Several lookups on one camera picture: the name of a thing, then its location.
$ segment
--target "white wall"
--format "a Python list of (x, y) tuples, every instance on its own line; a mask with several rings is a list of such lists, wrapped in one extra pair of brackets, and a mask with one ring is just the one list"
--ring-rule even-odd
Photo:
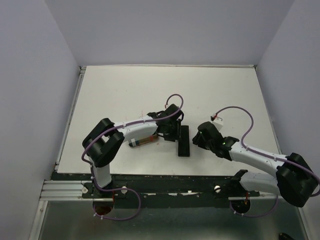
[(79, 68), (43, 0), (0, 2), (0, 238), (27, 239)]
[(75, 59), (257, 64), (294, 0), (46, 0)]
[[(279, 144), (320, 175), (320, 1), (296, 0), (258, 64)], [(319, 197), (305, 210), (320, 239)]]

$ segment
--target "purple cable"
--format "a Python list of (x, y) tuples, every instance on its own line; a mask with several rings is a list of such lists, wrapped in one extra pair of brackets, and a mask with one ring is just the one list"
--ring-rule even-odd
[(138, 194), (135, 190), (133, 190), (133, 189), (131, 189), (131, 188), (126, 188), (126, 187), (113, 188), (113, 189), (103, 189), (102, 187), (100, 187), (100, 186), (98, 185), (97, 180), (96, 180), (96, 178), (94, 177), (95, 174), (94, 174), (94, 170), (93, 170), (93, 166), (92, 166), (92, 165), (90, 165), (90, 171), (91, 171), (91, 174), (92, 174), (92, 177), (93, 177), (92, 179), (93, 179), (94, 185), (95, 185), (95, 187), (96, 187), (98, 190), (100, 190), (100, 191), (102, 191), (102, 192), (113, 192), (113, 191), (128, 190), (128, 191), (130, 191), (130, 192), (133, 192), (133, 193), (137, 196), (138, 201), (139, 201), (139, 205), (138, 205), (137, 211), (136, 211), (133, 215), (131, 215), (131, 216), (124, 217), (124, 218), (115, 218), (115, 217), (109, 217), (109, 216), (99, 215), (99, 214), (96, 213), (96, 206), (93, 205), (94, 216), (98, 216), (98, 217), (100, 217), (100, 218), (102, 217), (103, 219), (108, 219), (108, 220), (126, 221), (126, 220), (133, 219), (135, 216), (138, 215), (138, 213), (140, 212), (140, 209), (141, 209), (141, 198), (140, 198), (139, 194)]
[[(219, 111), (217, 111), (217, 112), (215, 113), (215, 115), (213, 116), (213, 118), (216, 118), (219, 113), (221, 113), (222, 111), (224, 111), (224, 110), (226, 110), (226, 109), (240, 109), (240, 110), (246, 112), (246, 113), (249, 115), (250, 119), (251, 119), (251, 125), (250, 125), (249, 129), (248, 129), (248, 130), (243, 134), (243, 136), (241, 137), (241, 141), (240, 141), (240, 142), (241, 142), (241, 145), (242, 145), (245, 149), (247, 149), (248, 151), (250, 151), (250, 152), (252, 152), (252, 153), (258, 154), (258, 155), (263, 156), (263, 157), (266, 157), (266, 158), (268, 158), (268, 159), (274, 159), (274, 157), (273, 157), (272, 155), (268, 155), (268, 154), (266, 154), (266, 153), (264, 153), (264, 152), (257, 151), (257, 150), (255, 150), (255, 149), (252, 149), (252, 148), (248, 147), (247, 145), (245, 145), (245, 142), (244, 142), (245, 137), (248, 135), (248, 133), (249, 133), (249, 132), (252, 130), (252, 128), (254, 127), (254, 122), (255, 122), (255, 121), (254, 121), (254, 117), (252, 116), (252, 114), (251, 114), (248, 110), (246, 110), (246, 109), (244, 109), (243, 107), (240, 107), (240, 106), (227, 106), (227, 107), (224, 107), (224, 108), (220, 109)], [(291, 164), (291, 165), (296, 166), (297, 168), (302, 169), (303, 171), (307, 172), (307, 173), (310, 174), (312, 177), (314, 177), (314, 178), (317, 180), (318, 184), (320, 184), (320, 178), (319, 178), (316, 174), (314, 174), (312, 171), (310, 171), (309, 169), (305, 168), (304, 166), (301, 166), (301, 165), (299, 165), (299, 164), (297, 164), (297, 163), (295, 163), (295, 162), (292, 162), (292, 161), (289, 161), (289, 160), (287, 160), (287, 159), (283, 159), (283, 158), (280, 158), (280, 157), (276, 157), (275, 160), (280, 161), (280, 162), (284, 162), (284, 163), (287, 163), (287, 164)], [(315, 196), (318, 196), (318, 195), (320, 195), (320, 189), (319, 189), (316, 193), (312, 194), (311, 197), (315, 197)], [(248, 217), (248, 218), (264, 217), (264, 216), (272, 213), (272, 212), (276, 209), (277, 205), (278, 205), (278, 196), (276, 196), (276, 201), (275, 201), (274, 206), (270, 209), (270, 211), (266, 212), (265, 214), (262, 214), (262, 215), (254, 215), (254, 216), (242, 215), (242, 214), (240, 214), (240, 213), (238, 213), (238, 214), (239, 214), (239, 215), (242, 215), (242, 216), (244, 216), (244, 217)]]
[[(131, 126), (131, 125), (134, 125), (134, 124), (142, 124), (142, 123), (162, 121), (162, 120), (171, 118), (172, 116), (176, 115), (176, 114), (181, 110), (181, 108), (182, 108), (183, 105), (184, 105), (184, 98), (183, 98), (180, 94), (174, 93), (174, 94), (170, 95), (170, 96), (167, 98), (167, 100), (166, 100), (166, 102), (165, 102), (165, 105), (168, 105), (169, 100), (170, 100), (173, 96), (178, 96), (178, 97), (181, 99), (181, 105), (180, 105), (180, 107), (178, 108), (178, 110), (175, 111), (174, 113), (172, 113), (172, 114), (170, 114), (170, 115), (168, 115), (168, 116), (165, 116), (165, 117), (157, 118), (157, 119), (147, 119), (147, 120), (132, 121), (132, 122), (126, 123), (126, 126)], [(114, 127), (112, 127), (112, 128), (109, 128), (108, 130), (102, 132), (99, 136), (97, 136), (97, 137), (84, 149), (84, 151), (83, 151), (83, 153), (82, 153), (82, 156), (81, 156), (81, 160), (82, 160), (82, 161), (90, 164), (90, 171), (91, 171), (92, 179), (93, 179), (93, 182), (94, 182), (94, 184), (95, 184), (95, 187), (96, 187), (98, 190), (100, 190), (101, 192), (113, 192), (113, 191), (120, 191), (120, 190), (128, 190), (128, 191), (133, 192), (133, 193), (137, 196), (138, 201), (139, 201), (139, 205), (138, 205), (137, 211), (136, 211), (135, 214), (133, 214), (132, 216), (125, 217), (125, 218), (113, 218), (113, 217), (108, 217), (108, 216), (104, 216), (104, 215), (98, 215), (98, 214), (96, 213), (96, 211), (95, 211), (95, 206), (93, 206), (93, 210), (94, 210), (94, 212), (95, 212), (95, 214), (94, 214), (95, 216), (102, 217), (103, 219), (115, 220), (115, 221), (125, 221), (125, 220), (129, 220), (129, 219), (133, 219), (135, 216), (137, 216), (138, 213), (140, 212), (140, 209), (141, 209), (141, 198), (140, 198), (139, 194), (138, 194), (135, 190), (133, 190), (133, 189), (131, 189), (131, 188), (124, 188), (124, 187), (122, 187), (122, 188), (113, 188), (113, 189), (103, 189), (103, 188), (101, 188), (101, 187), (98, 185), (97, 181), (96, 181), (96, 176), (95, 176), (95, 173), (94, 173), (94, 171), (93, 171), (93, 163), (92, 163), (91, 161), (85, 159), (85, 156), (86, 156), (88, 150), (92, 147), (92, 145), (93, 145), (94, 143), (96, 143), (100, 138), (102, 138), (105, 134), (107, 134), (107, 133), (109, 133), (109, 132), (111, 132), (111, 131), (113, 131), (113, 130), (116, 130), (116, 129), (119, 129), (119, 128), (123, 128), (123, 127), (124, 127), (124, 125), (114, 126)]]
[(234, 210), (234, 208), (232, 207), (231, 201), (229, 202), (229, 206), (234, 214), (245, 217), (245, 218), (253, 218), (254, 219), (254, 218), (261, 218), (261, 217), (264, 217), (264, 216), (271, 214), (277, 208), (278, 203), (279, 203), (279, 198), (278, 198), (278, 195), (276, 195), (275, 202), (274, 202), (274, 205), (272, 206), (272, 208), (269, 211), (267, 211), (261, 215), (244, 215), (242, 213), (236, 212), (236, 210)]

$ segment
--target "purple wire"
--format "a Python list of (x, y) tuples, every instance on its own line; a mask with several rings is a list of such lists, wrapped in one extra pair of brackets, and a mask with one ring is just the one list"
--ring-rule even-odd
[[(255, 121), (254, 121), (254, 117), (252, 116), (252, 114), (251, 114), (248, 110), (246, 110), (246, 109), (244, 109), (243, 107), (240, 107), (240, 106), (227, 106), (227, 107), (224, 107), (224, 108), (220, 109), (219, 111), (217, 111), (217, 112), (215, 113), (215, 115), (214, 115), (213, 118), (217, 117), (217, 115), (218, 115), (219, 113), (221, 113), (222, 111), (224, 111), (224, 110), (226, 110), (226, 109), (240, 109), (240, 110), (246, 112), (246, 113), (249, 115), (250, 119), (251, 119), (251, 125), (250, 125), (249, 129), (248, 129), (248, 130), (243, 134), (243, 136), (241, 137), (241, 141), (240, 141), (240, 142), (241, 142), (241, 145), (242, 145), (245, 149), (247, 149), (248, 151), (250, 151), (250, 152), (252, 152), (252, 153), (258, 154), (258, 155), (263, 156), (263, 157), (266, 157), (266, 158), (268, 158), (268, 159), (274, 159), (274, 157), (273, 157), (272, 155), (266, 154), (266, 153), (264, 153), (264, 152), (257, 151), (257, 150), (255, 150), (255, 149), (252, 149), (252, 148), (248, 147), (248, 146), (245, 144), (245, 142), (244, 142), (245, 137), (248, 135), (248, 133), (249, 133), (249, 132), (252, 130), (252, 128), (254, 127), (254, 122), (255, 122)], [(291, 164), (291, 165), (296, 166), (297, 168), (300, 168), (301, 170), (307, 172), (307, 173), (310, 174), (312, 177), (314, 177), (314, 178), (317, 180), (318, 184), (320, 184), (320, 178), (319, 178), (316, 174), (314, 174), (312, 171), (310, 171), (309, 169), (305, 168), (304, 166), (301, 166), (301, 165), (299, 165), (299, 164), (297, 164), (297, 163), (295, 163), (295, 162), (292, 162), (292, 161), (289, 161), (289, 160), (287, 160), (287, 159), (283, 159), (283, 158), (280, 158), (280, 157), (276, 157), (275, 160), (280, 161), (280, 162), (284, 162), (284, 163), (288, 163), (288, 164)], [(315, 196), (318, 196), (318, 195), (320, 195), (320, 189), (318, 190), (318, 192), (312, 194), (311, 197), (315, 197)], [(262, 215), (242, 215), (241, 213), (238, 213), (238, 212), (237, 212), (237, 214), (239, 214), (239, 215), (241, 215), (241, 216), (244, 216), (244, 217), (248, 217), (248, 218), (264, 217), (264, 216), (269, 215), (270, 213), (272, 213), (272, 212), (276, 209), (277, 205), (278, 205), (278, 196), (276, 196), (276, 201), (275, 201), (274, 206), (273, 206), (268, 212), (266, 212), (266, 213), (264, 213), (264, 214), (262, 214)]]
[(165, 117), (161, 117), (161, 118), (157, 118), (157, 119), (147, 119), (147, 120), (137, 120), (137, 121), (132, 121), (132, 122), (129, 122), (129, 123), (126, 123), (125, 125), (118, 125), (118, 126), (114, 126), (112, 128), (109, 128), (108, 130), (102, 132), (99, 136), (97, 136), (83, 151), (82, 153), (82, 156), (81, 156), (81, 160), (90, 164), (90, 171), (91, 171), (91, 175), (92, 175), (92, 179), (93, 179), (93, 183), (95, 185), (95, 187), (100, 190), (101, 192), (113, 192), (113, 191), (120, 191), (120, 190), (128, 190), (130, 192), (133, 192), (137, 198), (138, 198), (138, 201), (139, 201), (139, 205), (138, 205), (138, 208), (137, 208), (137, 211), (135, 212), (135, 214), (133, 214), (132, 216), (129, 216), (129, 217), (124, 217), (124, 218), (114, 218), (114, 217), (108, 217), (108, 216), (104, 216), (104, 215), (99, 215), (96, 213), (96, 210), (95, 210), (95, 206), (93, 206), (93, 210), (94, 210), (94, 215), (95, 216), (98, 216), (98, 217), (102, 217), (103, 219), (108, 219), (108, 220), (115, 220), (115, 221), (126, 221), (126, 220), (130, 220), (130, 219), (133, 219), (135, 216), (138, 215), (138, 213), (140, 212), (140, 209), (141, 209), (141, 198), (139, 196), (139, 194), (131, 189), (131, 188), (124, 188), (124, 187), (121, 187), (121, 188), (113, 188), (113, 189), (103, 189), (102, 187), (100, 187), (97, 183), (97, 180), (96, 180), (96, 176), (95, 176), (95, 173), (93, 171), (93, 163), (87, 159), (85, 159), (85, 156), (88, 152), (88, 150), (92, 147), (93, 144), (95, 144), (100, 138), (102, 138), (104, 135), (106, 135), (107, 133), (113, 131), (113, 130), (116, 130), (116, 129), (119, 129), (119, 128), (123, 128), (124, 126), (131, 126), (131, 125), (134, 125), (134, 124), (142, 124), (142, 123), (149, 123), (149, 122), (157, 122), (157, 121), (162, 121), (162, 120), (165, 120), (165, 119), (168, 119), (168, 118), (171, 118), (172, 116), (176, 115), (180, 110), (181, 108), (183, 107), (184, 105), (184, 98), (180, 95), (180, 94), (177, 94), (177, 93), (174, 93), (172, 95), (170, 95), (166, 102), (165, 102), (165, 105), (168, 105), (168, 102), (169, 100), (174, 97), (174, 96), (178, 96), (180, 99), (181, 99), (181, 105), (180, 107), (178, 108), (177, 111), (175, 111), (174, 113), (168, 115), (168, 116), (165, 116)]
[(100, 191), (102, 191), (102, 192), (113, 192), (113, 191), (128, 190), (128, 191), (130, 191), (130, 192), (133, 192), (133, 193), (137, 196), (138, 201), (139, 201), (137, 211), (136, 211), (133, 215), (131, 215), (131, 216), (124, 217), (124, 218), (115, 218), (115, 217), (109, 217), (109, 216), (99, 215), (99, 214), (96, 213), (96, 206), (93, 205), (93, 211), (94, 211), (94, 215), (95, 215), (95, 216), (98, 216), (98, 217), (100, 217), (100, 218), (102, 217), (103, 219), (108, 219), (108, 220), (126, 221), (126, 220), (133, 219), (135, 216), (138, 215), (138, 213), (140, 212), (140, 209), (141, 209), (141, 198), (140, 198), (139, 194), (138, 194), (135, 190), (133, 190), (133, 189), (131, 189), (131, 188), (126, 188), (126, 187), (113, 188), (113, 189), (103, 189), (102, 187), (100, 187), (100, 186), (98, 185), (97, 180), (96, 180), (96, 178), (94, 177), (95, 173), (94, 173), (94, 170), (93, 170), (93, 166), (92, 166), (92, 165), (90, 166), (90, 170), (91, 170), (91, 174), (92, 174), (92, 176), (93, 176), (93, 182), (94, 182), (94, 184), (95, 184), (95, 187), (96, 187), (98, 190), (100, 190)]
[(269, 211), (267, 211), (261, 215), (244, 215), (242, 213), (236, 212), (236, 210), (234, 210), (234, 208), (232, 207), (231, 201), (229, 202), (229, 206), (234, 214), (245, 217), (245, 218), (253, 218), (254, 219), (254, 218), (261, 218), (261, 217), (264, 217), (264, 216), (271, 214), (277, 208), (278, 203), (279, 203), (279, 198), (278, 198), (278, 195), (276, 195), (275, 202), (274, 202), (274, 205), (272, 206), (272, 208)]

